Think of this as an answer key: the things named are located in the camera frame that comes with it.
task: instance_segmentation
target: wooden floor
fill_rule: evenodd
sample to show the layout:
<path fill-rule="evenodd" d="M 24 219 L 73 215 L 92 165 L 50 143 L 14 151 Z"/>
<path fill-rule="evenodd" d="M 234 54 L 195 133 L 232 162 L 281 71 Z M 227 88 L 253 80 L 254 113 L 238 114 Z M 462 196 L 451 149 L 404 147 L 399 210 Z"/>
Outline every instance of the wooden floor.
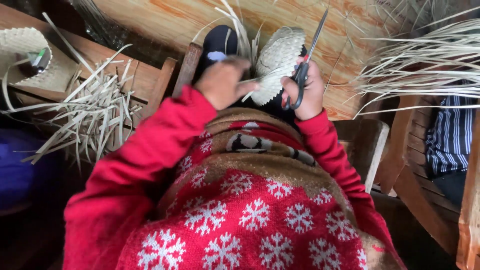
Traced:
<path fill-rule="evenodd" d="M 280 27 L 299 26 L 307 33 L 306 47 L 310 46 L 318 23 L 330 5 L 328 18 L 320 35 L 312 59 L 319 63 L 324 81 L 330 82 L 324 98 L 324 107 L 331 120 L 351 119 L 358 110 L 360 97 L 354 96 L 352 87 L 338 86 L 354 78 L 361 70 L 377 44 L 362 39 L 382 37 L 386 31 L 385 13 L 373 7 L 373 0 L 239 0 L 244 24 L 254 38 L 262 27 L 261 45 Z M 127 28 L 146 37 L 185 51 L 202 27 L 222 18 L 214 8 L 224 10 L 220 0 L 94 0 L 99 9 Z M 235 0 L 229 4 L 240 15 Z M 216 25 L 232 26 L 223 18 L 207 27 L 197 42 L 202 44 L 209 29 Z M 389 32 L 396 26 L 389 25 Z"/>

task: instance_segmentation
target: scissors blade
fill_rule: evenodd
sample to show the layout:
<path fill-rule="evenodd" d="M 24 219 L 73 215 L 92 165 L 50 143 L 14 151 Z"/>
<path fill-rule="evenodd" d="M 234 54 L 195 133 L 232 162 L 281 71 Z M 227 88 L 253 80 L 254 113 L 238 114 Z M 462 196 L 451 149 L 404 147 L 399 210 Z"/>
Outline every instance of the scissors blade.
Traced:
<path fill-rule="evenodd" d="M 320 31 L 322 30 L 322 28 L 324 26 L 325 20 L 327 19 L 327 13 L 328 13 L 328 8 L 326 9 L 322 19 L 320 20 L 320 23 L 318 24 L 318 27 L 317 27 L 317 31 L 315 32 L 315 35 L 313 36 L 312 46 L 310 47 L 310 50 L 308 51 L 308 58 L 305 61 L 306 63 L 308 63 L 308 61 L 310 61 L 310 58 L 312 57 L 313 49 L 315 49 L 315 46 L 317 45 L 318 36 L 320 35 Z"/>

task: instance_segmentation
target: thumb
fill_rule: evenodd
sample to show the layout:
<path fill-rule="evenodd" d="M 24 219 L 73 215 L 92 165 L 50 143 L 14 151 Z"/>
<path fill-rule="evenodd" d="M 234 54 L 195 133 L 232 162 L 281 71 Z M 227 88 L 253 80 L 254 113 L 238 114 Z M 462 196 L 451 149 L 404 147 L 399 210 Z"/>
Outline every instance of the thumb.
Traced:
<path fill-rule="evenodd" d="M 258 89 L 258 82 L 239 83 L 237 85 L 237 95 L 243 97 L 246 94 Z"/>
<path fill-rule="evenodd" d="M 285 89 L 284 93 L 282 94 L 282 98 L 287 98 L 287 95 L 285 95 L 285 92 L 290 96 L 290 102 L 294 103 L 297 101 L 297 97 L 299 95 L 299 87 L 297 83 L 290 79 L 289 77 L 282 77 L 280 79 L 280 82 L 282 83 L 283 88 Z"/>

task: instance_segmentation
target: wooden chair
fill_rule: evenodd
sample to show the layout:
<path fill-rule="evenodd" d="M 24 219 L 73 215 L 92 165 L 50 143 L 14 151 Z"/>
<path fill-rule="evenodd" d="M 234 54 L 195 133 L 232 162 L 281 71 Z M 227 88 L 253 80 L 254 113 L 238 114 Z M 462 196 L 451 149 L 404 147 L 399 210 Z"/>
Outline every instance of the wooden chair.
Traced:
<path fill-rule="evenodd" d="M 399 108 L 437 105 L 438 99 L 403 96 Z M 463 270 L 480 269 L 480 110 L 474 123 L 462 209 L 447 200 L 428 180 L 425 169 L 425 132 L 431 108 L 396 112 L 390 145 L 374 183 L 389 194 L 394 190 L 420 224 Z"/>
<path fill-rule="evenodd" d="M 202 46 L 191 43 L 180 69 L 179 78 L 173 90 L 173 97 L 181 94 L 184 84 L 192 82 L 193 74 L 202 55 Z M 346 146 L 348 160 L 357 170 L 366 192 L 370 193 L 378 164 L 388 136 L 389 127 L 379 120 L 333 121 L 338 140 Z"/>

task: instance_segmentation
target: knit sweater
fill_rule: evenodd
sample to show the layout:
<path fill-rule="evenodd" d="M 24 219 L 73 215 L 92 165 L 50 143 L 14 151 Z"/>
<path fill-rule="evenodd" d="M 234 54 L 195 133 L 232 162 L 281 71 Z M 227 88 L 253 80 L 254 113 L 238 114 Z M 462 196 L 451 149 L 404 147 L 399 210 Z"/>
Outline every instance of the knit sweater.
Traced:
<path fill-rule="evenodd" d="M 63 268 L 403 269 L 325 110 L 297 125 L 184 87 L 70 199 Z"/>

